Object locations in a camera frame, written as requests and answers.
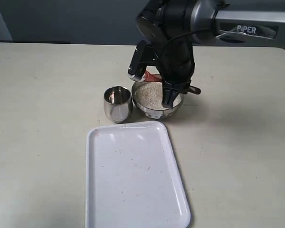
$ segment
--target black wire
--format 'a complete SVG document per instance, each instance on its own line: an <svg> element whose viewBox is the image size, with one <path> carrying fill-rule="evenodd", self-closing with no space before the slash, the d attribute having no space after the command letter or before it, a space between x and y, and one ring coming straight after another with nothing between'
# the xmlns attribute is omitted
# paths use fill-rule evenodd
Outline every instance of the black wire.
<svg viewBox="0 0 285 228"><path fill-rule="evenodd" d="M176 39L179 39L179 38L182 38L182 37L186 37L186 36L189 36L189 35L194 35L194 34L199 33L199 32L209 32L209 31L211 31L211 30L208 29L208 28L206 28L206 29L200 29L200 30L197 30L197 31L187 32L187 33L184 33L184 34L181 34L181 35L179 35L179 36L176 36L176 37L171 38L171 39L162 47L162 50L161 50L160 54L158 55L158 61L161 59L162 54L164 53L164 50L167 48L167 46L168 46L172 41L175 41Z"/></svg>

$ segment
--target white table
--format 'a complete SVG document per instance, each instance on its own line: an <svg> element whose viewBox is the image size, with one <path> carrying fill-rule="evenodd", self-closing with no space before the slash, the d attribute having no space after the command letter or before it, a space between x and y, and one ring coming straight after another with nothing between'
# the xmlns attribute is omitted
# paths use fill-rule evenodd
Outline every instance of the white table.
<svg viewBox="0 0 285 228"><path fill-rule="evenodd" d="M133 46L0 44L0 228L82 228L86 134ZM285 52L195 47L169 129L196 228L285 227ZM134 112L131 121L147 120Z"/></svg>

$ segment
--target steel bowl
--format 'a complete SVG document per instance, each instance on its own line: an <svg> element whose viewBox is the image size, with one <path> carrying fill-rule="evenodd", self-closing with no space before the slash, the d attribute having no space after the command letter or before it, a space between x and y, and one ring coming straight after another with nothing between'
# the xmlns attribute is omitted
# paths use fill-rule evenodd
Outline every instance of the steel bowl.
<svg viewBox="0 0 285 228"><path fill-rule="evenodd" d="M166 118L168 116L173 115L182 105L184 102L184 94L180 94L180 103L176 106L174 106L172 109L165 109L165 110L154 110L147 107L142 106L140 103L138 103L135 99L135 92L136 90L141 87L142 85L146 83L161 83L161 82L135 82L132 86L132 99L135 104L135 106L147 117L151 119L162 119Z"/></svg>

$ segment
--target metal cup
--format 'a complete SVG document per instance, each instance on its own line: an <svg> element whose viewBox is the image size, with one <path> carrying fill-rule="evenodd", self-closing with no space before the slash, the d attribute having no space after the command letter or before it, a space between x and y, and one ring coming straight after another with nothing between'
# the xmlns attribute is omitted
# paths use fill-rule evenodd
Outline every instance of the metal cup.
<svg viewBox="0 0 285 228"><path fill-rule="evenodd" d="M131 92L122 87L108 88L104 93L104 113L115 123L122 123L132 113L133 103Z"/></svg>

